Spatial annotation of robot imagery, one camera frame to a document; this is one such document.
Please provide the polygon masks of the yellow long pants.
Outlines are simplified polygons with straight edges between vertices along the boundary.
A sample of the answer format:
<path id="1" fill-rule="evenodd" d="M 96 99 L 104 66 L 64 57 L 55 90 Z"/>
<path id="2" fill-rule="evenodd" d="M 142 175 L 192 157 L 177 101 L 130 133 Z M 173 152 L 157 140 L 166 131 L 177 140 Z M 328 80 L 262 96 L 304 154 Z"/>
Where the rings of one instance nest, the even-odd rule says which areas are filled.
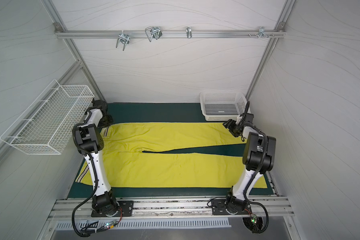
<path id="1" fill-rule="evenodd" d="M 121 123 L 101 130 L 113 188 L 230 188 L 240 178 L 245 143 L 221 123 Z M 223 154 L 190 153 L 222 147 Z"/>

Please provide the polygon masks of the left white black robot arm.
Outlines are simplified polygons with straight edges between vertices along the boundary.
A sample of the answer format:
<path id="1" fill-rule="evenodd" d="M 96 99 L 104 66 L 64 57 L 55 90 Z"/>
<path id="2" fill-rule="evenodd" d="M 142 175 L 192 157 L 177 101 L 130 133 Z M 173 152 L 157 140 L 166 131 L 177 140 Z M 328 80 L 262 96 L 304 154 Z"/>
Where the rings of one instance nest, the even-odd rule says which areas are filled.
<path id="1" fill-rule="evenodd" d="M 101 129 L 109 127 L 112 117 L 108 114 L 105 101 L 94 100 L 87 108 L 83 121 L 73 126 L 72 135 L 78 152 L 84 156 L 91 175 L 93 192 L 93 210 L 102 216 L 112 217 L 119 210 L 119 203 L 113 196 L 111 185 L 107 179 L 103 162 L 105 142 L 101 136 Z"/>

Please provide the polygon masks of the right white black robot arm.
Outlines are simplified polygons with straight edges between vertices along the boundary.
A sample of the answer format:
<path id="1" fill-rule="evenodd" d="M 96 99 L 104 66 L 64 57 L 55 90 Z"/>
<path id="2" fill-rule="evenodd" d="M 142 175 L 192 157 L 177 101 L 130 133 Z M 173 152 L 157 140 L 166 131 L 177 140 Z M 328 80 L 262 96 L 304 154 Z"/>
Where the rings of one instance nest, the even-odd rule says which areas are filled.
<path id="1" fill-rule="evenodd" d="M 255 183 L 275 164 L 277 139 L 266 135 L 253 124 L 254 115 L 250 113 L 250 102 L 247 102 L 244 113 L 236 120 L 228 120 L 223 126 L 235 137 L 246 142 L 243 153 L 245 169 L 235 185 L 229 191 L 225 206 L 231 215 L 248 211 L 251 205 L 261 204 L 249 200 L 249 193 Z"/>

